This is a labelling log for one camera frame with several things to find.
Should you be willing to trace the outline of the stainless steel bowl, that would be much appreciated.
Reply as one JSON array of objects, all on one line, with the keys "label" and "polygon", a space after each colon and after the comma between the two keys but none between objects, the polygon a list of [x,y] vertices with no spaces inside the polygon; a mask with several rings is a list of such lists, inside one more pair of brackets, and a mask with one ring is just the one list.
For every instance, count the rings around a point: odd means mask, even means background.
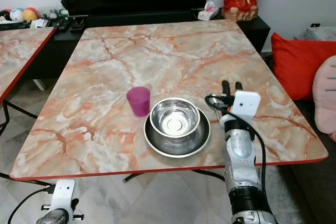
[{"label": "stainless steel bowl", "polygon": [[193,133],[200,122],[199,109],[182,98],[166,98],[157,102],[149,114],[150,124],[164,137],[180,138]]}]

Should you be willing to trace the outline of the silver metal spoon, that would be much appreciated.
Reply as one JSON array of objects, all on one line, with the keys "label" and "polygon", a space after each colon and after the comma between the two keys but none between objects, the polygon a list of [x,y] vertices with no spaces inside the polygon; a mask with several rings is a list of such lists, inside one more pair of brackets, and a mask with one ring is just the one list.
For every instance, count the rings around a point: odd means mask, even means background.
[{"label": "silver metal spoon", "polygon": [[211,108],[212,111],[214,111],[214,114],[216,115],[216,119],[221,133],[225,134],[225,130],[221,125],[221,117],[223,116],[223,114],[221,114],[220,111],[224,103],[215,94],[209,94],[205,99],[206,104],[208,104],[209,108]]}]

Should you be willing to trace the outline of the stainless steel plate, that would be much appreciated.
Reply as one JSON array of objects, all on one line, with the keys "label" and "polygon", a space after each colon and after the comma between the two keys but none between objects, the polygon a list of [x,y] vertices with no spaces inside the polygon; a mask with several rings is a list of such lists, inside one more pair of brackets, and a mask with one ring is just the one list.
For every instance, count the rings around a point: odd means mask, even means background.
[{"label": "stainless steel plate", "polygon": [[154,130],[150,119],[146,118],[143,132],[149,147],[158,154],[172,158],[189,157],[203,150],[209,140],[211,125],[202,110],[197,110],[200,114],[199,125],[193,133],[183,138],[169,138],[161,135]]}]

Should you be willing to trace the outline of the orange round toy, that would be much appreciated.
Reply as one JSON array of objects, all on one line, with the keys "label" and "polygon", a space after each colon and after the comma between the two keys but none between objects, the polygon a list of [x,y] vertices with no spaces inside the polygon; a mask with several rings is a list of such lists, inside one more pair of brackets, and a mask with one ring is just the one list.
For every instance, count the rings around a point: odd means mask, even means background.
[{"label": "orange round toy", "polygon": [[22,14],[24,21],[26,22],[31,22],[40,18],[40,15],[38,15],[38,12],[33,7],[25,8]]}]

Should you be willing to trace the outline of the grey fabric seat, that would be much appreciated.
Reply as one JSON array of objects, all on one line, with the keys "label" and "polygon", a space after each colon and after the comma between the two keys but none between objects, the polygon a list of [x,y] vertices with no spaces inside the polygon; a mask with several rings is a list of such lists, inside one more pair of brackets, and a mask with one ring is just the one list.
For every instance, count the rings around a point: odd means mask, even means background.
[{"label": "grey fabric seat", "polygon": [[309,27],[295,35],[294,39],[305,41],[336,41],[336,25]]}]

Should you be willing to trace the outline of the dark round toy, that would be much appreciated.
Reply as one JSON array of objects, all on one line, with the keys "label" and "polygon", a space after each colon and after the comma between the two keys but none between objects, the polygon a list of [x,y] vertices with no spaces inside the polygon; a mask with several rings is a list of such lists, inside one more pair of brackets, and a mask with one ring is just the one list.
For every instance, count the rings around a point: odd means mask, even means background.
[{"label": "dark round toy", "polygon": [[10,17],[10,10],[3,9],[0,11],[0,21],[5,22],[5,21],[12,21],[12,18]]}]

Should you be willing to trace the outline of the white round toy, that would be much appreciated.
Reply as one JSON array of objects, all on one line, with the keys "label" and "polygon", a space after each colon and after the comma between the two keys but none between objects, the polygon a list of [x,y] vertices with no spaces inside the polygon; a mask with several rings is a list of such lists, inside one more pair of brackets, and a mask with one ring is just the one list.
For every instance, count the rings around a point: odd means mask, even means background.
[{"label": "white round toy", "polygon": [[9,16],[12,21],[24,22],[24,14],[22,9],[13,9],[10,11]]}]

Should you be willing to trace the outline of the white tissue pack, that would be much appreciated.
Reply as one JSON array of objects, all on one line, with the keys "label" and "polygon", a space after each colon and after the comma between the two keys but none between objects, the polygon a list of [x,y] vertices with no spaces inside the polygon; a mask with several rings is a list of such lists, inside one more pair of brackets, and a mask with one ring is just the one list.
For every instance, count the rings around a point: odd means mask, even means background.
[{"label": "white tissue pack", "polygon": [[211,20],[219,11],[219,7],[213,1],[207,1],[203,10],[197,14],[197,19],[208,21]]}]

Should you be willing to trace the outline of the pink cushion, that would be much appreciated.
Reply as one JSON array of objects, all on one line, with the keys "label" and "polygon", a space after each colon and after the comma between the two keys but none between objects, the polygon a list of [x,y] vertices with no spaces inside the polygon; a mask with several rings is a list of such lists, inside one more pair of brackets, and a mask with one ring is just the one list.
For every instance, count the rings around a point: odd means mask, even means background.
[{"label": "pink cushion", "polygon": [[336,55],[324,61],[316,72],[312,94],[317,128],[336,142]]}]

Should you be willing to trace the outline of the red cushion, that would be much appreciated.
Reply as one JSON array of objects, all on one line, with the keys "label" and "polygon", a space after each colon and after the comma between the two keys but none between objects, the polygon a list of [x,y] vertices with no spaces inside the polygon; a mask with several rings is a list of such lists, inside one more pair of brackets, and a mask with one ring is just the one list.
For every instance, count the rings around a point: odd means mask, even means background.
[{"label": "red cushion", "polygon": [[336,55],[336,41],[288,40],[271,36],[274,73],[292,100],[312,100],[316,72]]}]

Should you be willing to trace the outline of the white paper card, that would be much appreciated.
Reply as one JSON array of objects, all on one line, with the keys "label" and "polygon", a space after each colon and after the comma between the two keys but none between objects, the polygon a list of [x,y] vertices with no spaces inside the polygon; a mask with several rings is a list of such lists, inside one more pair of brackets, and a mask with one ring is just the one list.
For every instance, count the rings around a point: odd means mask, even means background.
[{"label": "white paper card", "polygon": [[30,23],[30,27],[32,29],[44,28],[44,27],[48,27],[48,25],[49,25],[49,20],[43,19],[43,18],[32,20]]}]

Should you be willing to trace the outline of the purple plastic cup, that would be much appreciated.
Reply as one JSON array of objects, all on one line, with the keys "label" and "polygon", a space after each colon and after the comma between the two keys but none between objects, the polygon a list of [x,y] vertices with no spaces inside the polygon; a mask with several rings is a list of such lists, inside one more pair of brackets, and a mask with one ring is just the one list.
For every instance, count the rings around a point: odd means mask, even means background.
[{"label": "purple plastic cup", "polygon": [[128,104],[136,116],[146,116],[150,113],[150,90],[146,87],[133,87],[125,95]]}]

